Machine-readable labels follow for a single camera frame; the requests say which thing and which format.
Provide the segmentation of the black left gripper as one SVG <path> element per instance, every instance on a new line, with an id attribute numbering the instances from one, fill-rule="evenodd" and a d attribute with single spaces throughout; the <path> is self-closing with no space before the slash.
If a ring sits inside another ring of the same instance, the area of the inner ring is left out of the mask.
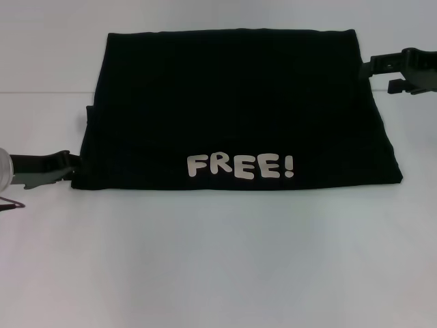
<path id="1" fill-rule="evenodd" d="M 74 171 L 82 164 L 80 156 L 67 150 L 45 156 L 13 154 L 11 158 L 12 185 L 22 185 L 26 190 L 71 180 Z"/>

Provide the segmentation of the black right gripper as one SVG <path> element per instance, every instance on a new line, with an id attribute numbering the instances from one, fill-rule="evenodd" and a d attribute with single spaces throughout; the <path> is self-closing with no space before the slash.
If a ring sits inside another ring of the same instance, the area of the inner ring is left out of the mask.
<path id="1" fill-rule="evenodd" d="M 401 72 L 405 80 L 389 81 L 389 94 L 436 92 L 436 51 L 407 48 L 401 53 L 371 56 L 362 65 L 362 77 L 394 72 Z"/>

